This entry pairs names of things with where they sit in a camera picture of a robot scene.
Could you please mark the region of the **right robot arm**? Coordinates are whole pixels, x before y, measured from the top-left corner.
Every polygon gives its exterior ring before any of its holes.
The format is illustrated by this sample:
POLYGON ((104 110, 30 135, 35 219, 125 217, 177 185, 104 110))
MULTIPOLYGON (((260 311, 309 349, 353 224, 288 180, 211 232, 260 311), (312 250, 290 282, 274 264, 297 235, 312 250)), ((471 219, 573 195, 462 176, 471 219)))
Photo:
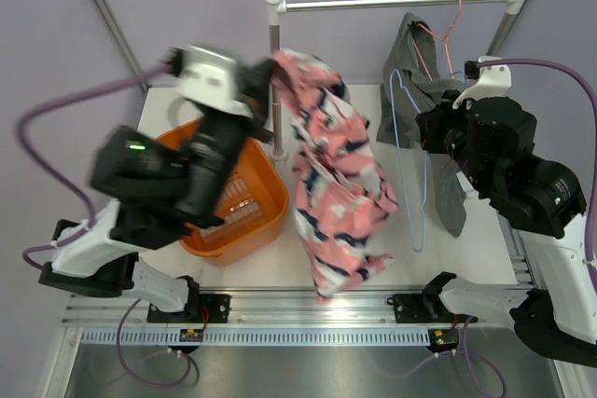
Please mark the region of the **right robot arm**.
POLYGON ((480 199, 519 231, 544 287, 509 292, 442 272, 422 290, 423 312, 459 314, 512 330, 535 353, 596 365, 596 293, 582 252, 587 202, 576 175, 536 155, 537 120, 508 97, 443 101, 416 117, 429 154, 447 155, 480 199))

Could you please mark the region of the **pink shark print shorts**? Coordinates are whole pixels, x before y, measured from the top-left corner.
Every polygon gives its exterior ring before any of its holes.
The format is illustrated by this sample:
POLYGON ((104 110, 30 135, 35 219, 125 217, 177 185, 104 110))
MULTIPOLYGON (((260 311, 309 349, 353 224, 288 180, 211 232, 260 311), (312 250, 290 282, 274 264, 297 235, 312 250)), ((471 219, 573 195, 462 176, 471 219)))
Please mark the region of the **pink shark print shorts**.
POLYGON ((293 217, 320 303, 383 272, 394 258, 372 242, 398 209, 368 137, 369 121, 350 103, 341 75, 290 49, 272 55, 272 85, 284 103, 298 150, 293 217))

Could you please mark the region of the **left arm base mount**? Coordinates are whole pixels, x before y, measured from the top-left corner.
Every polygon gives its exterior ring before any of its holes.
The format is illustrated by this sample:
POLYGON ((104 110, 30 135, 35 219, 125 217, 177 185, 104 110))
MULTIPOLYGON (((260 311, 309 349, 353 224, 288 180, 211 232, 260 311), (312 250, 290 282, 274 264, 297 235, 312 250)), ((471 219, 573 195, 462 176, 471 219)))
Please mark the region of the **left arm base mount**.
POLYGON ((146 321, 148 323, 227 323, 229 321, 231 296, 228 294, 201 293, 198 305, 190 310, 166 313, 150 305, 146 321))

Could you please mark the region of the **blue wire hanger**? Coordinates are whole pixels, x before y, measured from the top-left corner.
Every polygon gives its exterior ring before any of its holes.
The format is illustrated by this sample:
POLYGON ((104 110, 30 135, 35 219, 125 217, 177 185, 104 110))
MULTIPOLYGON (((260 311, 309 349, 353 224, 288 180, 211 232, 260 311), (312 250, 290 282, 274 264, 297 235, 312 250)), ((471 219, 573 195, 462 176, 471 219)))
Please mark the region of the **blue wire hanger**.
POLYGON ((431 197, 429 156, 416 139, 408 137, 406 125, 412 124, 421 112, 400 70, 394 69, 387 79, 388 104, 391 108, 394 139, 396 141, 396 179, 401 188, 402 208, 391 220, 387 234, 394 232, 395 240, 410 247, 416 254, 442 250, 456 252, 464 240, 455 238, 428 220, 426 204, 431 197))

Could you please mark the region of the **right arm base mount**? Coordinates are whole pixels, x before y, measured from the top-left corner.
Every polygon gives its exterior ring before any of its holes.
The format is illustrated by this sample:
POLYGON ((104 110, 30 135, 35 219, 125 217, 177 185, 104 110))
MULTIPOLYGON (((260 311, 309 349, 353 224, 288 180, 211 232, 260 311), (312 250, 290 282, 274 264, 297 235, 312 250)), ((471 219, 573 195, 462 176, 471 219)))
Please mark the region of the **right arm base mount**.
POLYGON ((467 314, 455 315, 434 295, 399 293, 389 296, 386 304, 393 309, 397 323, 464 323, 467 314))

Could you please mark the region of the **grey shorts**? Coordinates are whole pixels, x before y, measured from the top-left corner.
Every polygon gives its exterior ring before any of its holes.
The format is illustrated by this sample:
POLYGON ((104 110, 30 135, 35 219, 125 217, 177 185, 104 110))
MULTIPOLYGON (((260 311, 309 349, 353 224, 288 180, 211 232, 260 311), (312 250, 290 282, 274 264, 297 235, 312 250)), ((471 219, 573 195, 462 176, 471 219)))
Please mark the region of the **grey shorts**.
POLYGON ((457 179, 458 166, 428 138, 447 109, 447 93, 460 93, 463 83, 439 74, 434 37, 427 23, 413 13, 404 15, 382 68, 382 117, 376 140, 411 149, 421 144, 430 155, 435 210, 447 232, 461 236, 467 218, 465 192, 457 179))

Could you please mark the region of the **pink wire hanger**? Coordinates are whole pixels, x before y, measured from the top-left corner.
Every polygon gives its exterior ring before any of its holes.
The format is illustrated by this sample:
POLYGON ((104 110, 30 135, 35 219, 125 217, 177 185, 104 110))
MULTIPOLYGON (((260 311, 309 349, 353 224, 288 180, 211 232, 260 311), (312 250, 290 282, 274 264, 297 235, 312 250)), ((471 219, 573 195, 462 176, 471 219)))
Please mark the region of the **pink wire hanger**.
POLYGON ((453 33, 453 29, 455 28, 455 26, 457 25, 461 14, 462 14, 462 9, 463 9, 463 1, 462 0, 456 0, 457 2, 457 11, 456 14, 454 16, 454 19, 451 22, 450 27, 448 28, 448 30, 446 31, 446 33, 444 35, 438 35, 435 34, 431 29, 428 28, 427 25, 423 24, 422 22, 417 22, 416 26, 423 30, 425 33, 427 33, 428 35, 430 35, 433 39, 437 40, 438 42, 441 42, 443 44, 444 47, 444 53, 445 53, 445 57, 446 57, 446 63, 448 65, 448 69, 449 69, 449 76, 451 79, 454 79, 454 74, 455 71, 453 70, 452 67, 452 61, 451 61, 451 52, 450 52, 450 38, 451 35, 453 33))

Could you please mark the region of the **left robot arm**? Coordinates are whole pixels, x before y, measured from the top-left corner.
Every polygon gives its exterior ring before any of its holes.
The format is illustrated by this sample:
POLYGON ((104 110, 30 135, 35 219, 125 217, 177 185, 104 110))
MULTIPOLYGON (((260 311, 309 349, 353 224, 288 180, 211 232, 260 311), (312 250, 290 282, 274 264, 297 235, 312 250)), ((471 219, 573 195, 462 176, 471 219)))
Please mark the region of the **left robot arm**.
POLYGON ((266 58, 218 75, 232 87, 224 97, 247 106, 247 115, 226 112, 213 105, 213 93, 203 94, 195 101, 202 116, 176 149, 130 127, 115 129, 90 174, 90 186, 111 200, 87 223, 58 222, 56 252, 41 268, 39 283, 86 297, 130 295, 155 307, 154 322, 204 318, 199 284, 152 268, 141 254, 195 227, 224 225, 216 208, 242 151, 252 139, 272 138, 265 120, 275 66, 266 58))

